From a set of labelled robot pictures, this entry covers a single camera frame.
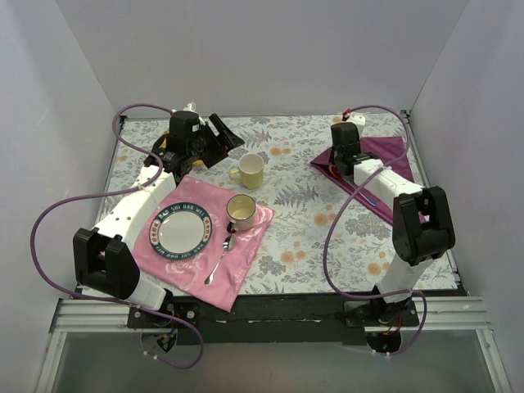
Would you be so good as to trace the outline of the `iridescent rainbow spoon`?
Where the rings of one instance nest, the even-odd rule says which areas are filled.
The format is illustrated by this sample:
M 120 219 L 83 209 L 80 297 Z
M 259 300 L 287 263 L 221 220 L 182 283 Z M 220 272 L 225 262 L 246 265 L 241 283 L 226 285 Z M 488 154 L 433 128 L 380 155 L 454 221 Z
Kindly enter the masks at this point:
M 329 164 L 328 165 L 328 171 L 330 173 L 330 175 L 332 175 L 334 178 L 336 179 L 339 179 L 339 180 L 344 180 L 348 185 L 350 185 L 353 189 L 356 189 L 357 186 L 354 185 L 351 181 L 347 180 L 347 179 L 344 179 L 339 173 L 338 173 L 338 170 L 336 168 L 336 166 L 334 164 Z M 359 192 L 359 195 L 366 201 L 368 202 L 371 206 L 373 207 L 376 207 L 377 206 L 377 203 L 369 198 L 368 196 L 366 196 L 365 194 L 363 194 L 362 192 Z

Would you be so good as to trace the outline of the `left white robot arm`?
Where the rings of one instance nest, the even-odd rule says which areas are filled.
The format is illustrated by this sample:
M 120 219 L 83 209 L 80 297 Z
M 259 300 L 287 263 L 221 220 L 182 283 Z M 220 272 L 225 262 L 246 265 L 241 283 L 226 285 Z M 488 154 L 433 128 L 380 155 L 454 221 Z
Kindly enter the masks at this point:
M 174 307 L 166 302 L 171 294 L 141 273 L 132 255 L 134 243 L 195 161 L 210 168 L 243 143 L 216 114 L 203 120 L 191 106 L 173 111 L 167 133 L 147 153 L 135 192 L 124 196 L 92 229 L 81 228 L 74 235 L 77 283 L 146 308 L 154 326 L 168 326 L 174 317 Z

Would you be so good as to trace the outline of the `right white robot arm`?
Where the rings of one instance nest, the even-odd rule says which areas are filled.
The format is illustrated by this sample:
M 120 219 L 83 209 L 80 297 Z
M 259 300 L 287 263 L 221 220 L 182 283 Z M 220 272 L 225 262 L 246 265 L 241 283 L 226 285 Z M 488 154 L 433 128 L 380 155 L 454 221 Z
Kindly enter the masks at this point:
M 371 152 L 361 151 L 355 124 L 331 127 L 330 163 L 357 191 L 371 192 L 392 212 L 395 255 L 369 300 L 356 302 L 346 312 L 348 321 L 389 325 L 409 310 L 415 284 L 433 260 L 453 248 L 454 227 L 445 191 L 421 187 L 397 174 Z

